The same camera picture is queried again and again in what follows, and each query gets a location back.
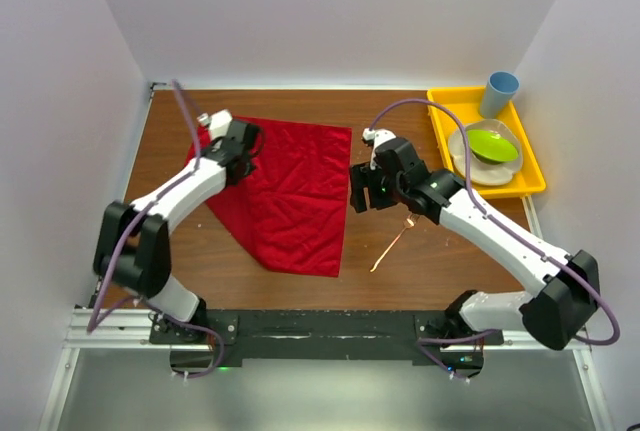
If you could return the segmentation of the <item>copper fork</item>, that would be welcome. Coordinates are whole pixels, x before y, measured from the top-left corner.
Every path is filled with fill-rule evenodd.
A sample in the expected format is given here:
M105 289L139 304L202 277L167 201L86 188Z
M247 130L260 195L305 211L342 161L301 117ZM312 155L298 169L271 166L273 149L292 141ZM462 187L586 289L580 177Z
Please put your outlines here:
M376 261L372 264L372 266L369 269L370 273L373 273L378 269L381 262L389 254L389 252L393 249L393 247L406 234L407 231L413 229L416 226L419 219L420 219L420 216L415 213L412 213L405 218L405 220L403 221L402 229L398 232L398 234L393 238L393 240L389 243L389 245L384 249L384 251L379 255Z

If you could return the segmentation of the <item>red cloth napkin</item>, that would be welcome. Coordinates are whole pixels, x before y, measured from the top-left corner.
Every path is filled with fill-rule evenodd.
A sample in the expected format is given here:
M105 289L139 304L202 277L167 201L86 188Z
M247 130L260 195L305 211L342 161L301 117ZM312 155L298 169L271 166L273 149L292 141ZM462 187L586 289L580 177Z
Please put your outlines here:
M338 276L352 131L255 119L265 133L250 176L206 201L238 244L270 271Z

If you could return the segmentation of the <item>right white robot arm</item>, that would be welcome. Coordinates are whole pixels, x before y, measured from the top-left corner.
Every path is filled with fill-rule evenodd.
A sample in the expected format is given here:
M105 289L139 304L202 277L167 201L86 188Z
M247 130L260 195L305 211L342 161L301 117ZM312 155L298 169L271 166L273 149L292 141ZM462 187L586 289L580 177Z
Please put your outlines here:
M409 220L425 217L476 245L523 287L520 292L467 291L446 310L445 330L459 344L487 330L522 330L562 350L598 309L596 259L569 254L498 212L447 169L429 171L413 145L388 130L367 129L369 161L351 166L350 203L358 213L403 204Z

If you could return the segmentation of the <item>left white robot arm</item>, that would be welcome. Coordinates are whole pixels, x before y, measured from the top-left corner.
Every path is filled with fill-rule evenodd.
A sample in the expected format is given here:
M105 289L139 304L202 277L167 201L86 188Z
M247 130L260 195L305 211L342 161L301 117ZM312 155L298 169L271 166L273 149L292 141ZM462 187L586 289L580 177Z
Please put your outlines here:
M265 144L263 129L224 111L209 123L207 145L194 141L194 157L174 177L130 203L114 201L103 214L93 271L101 286L88 330L108 315L101 312L112 284L172 321L173 333L196 343L208 328L206 302L172 274L170 237L198 206L238 185L255 169Z

